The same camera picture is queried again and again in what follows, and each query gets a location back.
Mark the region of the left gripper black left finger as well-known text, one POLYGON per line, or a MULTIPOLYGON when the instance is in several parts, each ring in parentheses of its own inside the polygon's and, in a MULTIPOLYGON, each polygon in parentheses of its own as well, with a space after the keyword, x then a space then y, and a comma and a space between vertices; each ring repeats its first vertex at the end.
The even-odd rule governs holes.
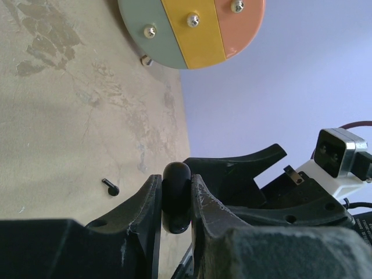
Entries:
POLYGON ((72 219, 1 221, 2 278, 157 278, 160 175, 86 226, 72 219))

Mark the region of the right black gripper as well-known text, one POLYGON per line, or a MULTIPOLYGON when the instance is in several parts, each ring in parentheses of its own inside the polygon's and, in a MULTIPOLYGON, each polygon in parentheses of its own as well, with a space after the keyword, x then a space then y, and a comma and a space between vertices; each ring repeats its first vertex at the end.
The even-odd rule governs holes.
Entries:
POLYGON ((284 173, 258 187, 255 177, 286 155, 279 144, 273 144, 248 155, 188 158, 184 163, 202 177, 211 194, 250 225, 353 227, 351 214, 304 172, 299 173, 298 185, 284 173))

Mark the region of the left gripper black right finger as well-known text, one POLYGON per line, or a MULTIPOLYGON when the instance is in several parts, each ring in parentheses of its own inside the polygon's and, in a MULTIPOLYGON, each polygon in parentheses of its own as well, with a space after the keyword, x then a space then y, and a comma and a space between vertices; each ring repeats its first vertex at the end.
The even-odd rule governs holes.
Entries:
POLYGON ((342 227, 251 226, 191 178, 195 278, 370 278, 371 246, 342 227))

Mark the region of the black earbud charging case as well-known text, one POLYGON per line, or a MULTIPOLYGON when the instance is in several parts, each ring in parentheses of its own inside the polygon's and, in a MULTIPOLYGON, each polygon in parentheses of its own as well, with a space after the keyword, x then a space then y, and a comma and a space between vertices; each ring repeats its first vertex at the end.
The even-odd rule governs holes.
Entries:
POLYGON ((171 234, 181 234, 191 221, 191 171, 183 162, 169 163, 162 177, 162 223, 171 234))

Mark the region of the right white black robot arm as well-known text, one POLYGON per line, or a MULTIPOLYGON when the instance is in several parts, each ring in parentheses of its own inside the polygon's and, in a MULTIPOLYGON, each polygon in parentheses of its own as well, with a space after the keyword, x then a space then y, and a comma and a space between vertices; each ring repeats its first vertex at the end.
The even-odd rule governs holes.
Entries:
POLYGON ((353 204, 342 205, 303 171, 291 167, 259 188, 255 177, 286 156, 278 144, 231 158, 188 158, 192 174, 201 175, 209 192, 236 216, 253 226, 341 226, 371 243, 371 213, 352 216, 353 204))

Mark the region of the round cream drawer cabinet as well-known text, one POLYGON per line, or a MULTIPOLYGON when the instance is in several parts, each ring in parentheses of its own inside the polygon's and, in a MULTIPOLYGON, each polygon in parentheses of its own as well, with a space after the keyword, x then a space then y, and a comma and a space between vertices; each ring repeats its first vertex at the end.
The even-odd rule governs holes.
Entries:
POLYGON ((193 70, 242 52, 259 31, 266 2, 121 0, 118 6, 144 66, 193 70))

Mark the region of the black wireless earbud on table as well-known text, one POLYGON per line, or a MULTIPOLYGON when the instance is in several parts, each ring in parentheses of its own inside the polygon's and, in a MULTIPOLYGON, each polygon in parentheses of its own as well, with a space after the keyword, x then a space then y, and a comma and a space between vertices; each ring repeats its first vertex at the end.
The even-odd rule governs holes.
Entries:
POLYGON ((102 183, 108 187, 108 194, 110 196, 117 196, 120 193, 118 186, 111 183, 107 178, 103 178, 102 183))

